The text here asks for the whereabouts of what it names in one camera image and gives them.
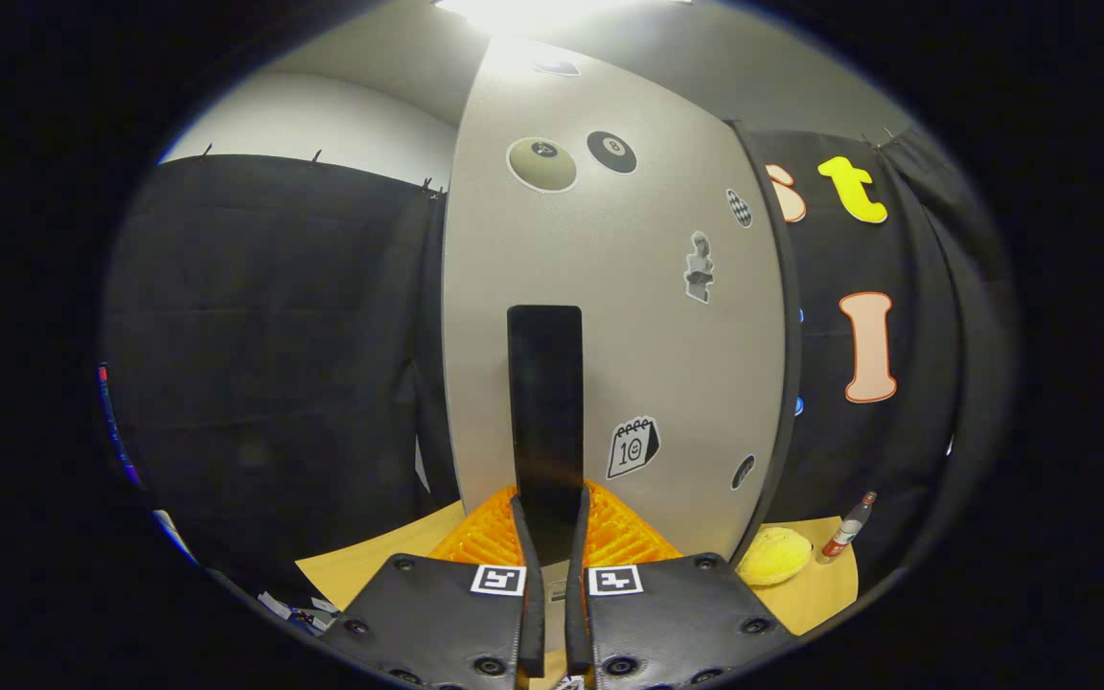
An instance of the yellow sponge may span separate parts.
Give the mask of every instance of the yellow sponge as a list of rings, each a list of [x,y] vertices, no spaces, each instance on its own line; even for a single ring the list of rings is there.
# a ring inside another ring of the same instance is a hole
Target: yellow sponge
[[[753,539],[739,573],[749,585],[777,585],[789,580],[811,559],[811,542],[794,529],[767,527]]]

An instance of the black curtain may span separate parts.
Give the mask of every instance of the black curtain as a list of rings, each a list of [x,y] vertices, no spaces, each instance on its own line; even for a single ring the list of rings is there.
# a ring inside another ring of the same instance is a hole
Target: black curtain
[[[294,560],[456,501],[433,197],[267,156],[167,162],[139,191],[104,358],[127,450],[203,566],[300,598]]]
[[[803,307],[803,414],[766,521],[845,516],[864,490],[878,490],[854,546],[864,591],[898,566],[945,468],[960,376],[954,288],[915,193],[872,146],[804,131],[752,131],[747,142],[762,166],[793,176],[807,205],[788,223]],[[846,211],[832,180],[817,171],[835,156],[871,174],[868,199],[884,204],[889,219],[860,222]],[[868,291],[893,301],[887,323],[896,392],[851,403],[853,331],[838,301]]]

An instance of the white wall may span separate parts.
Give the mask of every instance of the white wall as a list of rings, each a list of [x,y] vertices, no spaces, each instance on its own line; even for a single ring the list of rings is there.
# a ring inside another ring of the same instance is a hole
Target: white wall
[[[201,156],[255,153],[308,161],[431,187],[448,187],[455,127],[412,105],[304,74],[263,73],[229,92],[189,127],[161,162]]]

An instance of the eight ball sticker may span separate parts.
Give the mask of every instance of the eight ball sticker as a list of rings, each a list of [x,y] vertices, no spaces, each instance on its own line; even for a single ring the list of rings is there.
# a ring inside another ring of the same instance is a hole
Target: eight ball sticker
[[[521,597],[527,593],[527,569],[522,566],[479,566],[471,591],[499,597]]]
[[[633,417],[613,432],[613,453],[607,460],[607,479],[639,470],[658,452],[658,424],[654,417]]]
[[[577,166],[564,146],[542,136],[528,136],[509,145],[505,164],[518,182],[537,192],[567,192],[577,182]]]
[[[609,131],[592,131],[586,137],[586,148],[605,169],[619,174],[631,174],[636,170],[636,153],[631,146]]]

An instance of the blue light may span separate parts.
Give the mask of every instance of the blue light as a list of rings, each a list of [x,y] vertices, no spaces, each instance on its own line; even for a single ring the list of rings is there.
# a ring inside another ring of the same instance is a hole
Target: blue light
[[[114,417],[113,414],[113,403],[109,402],[109,370],[105,365],[97,368],[97,379],[100,380],[100,406],[105,410],[105,421],[109,424],[109,440],[113,440],[114,449],[118,450],[118,460],[121,461],[121,468],[127,473],[127,477],[130,477],[130,481],[135,482],[135,486],[141,487],[144,482],[139,479],[139,471],[136,470],[135,465],[130,461],[130,457],[127,455],[127,446],[121,442],[121,436],[118,434],[118,418]]]

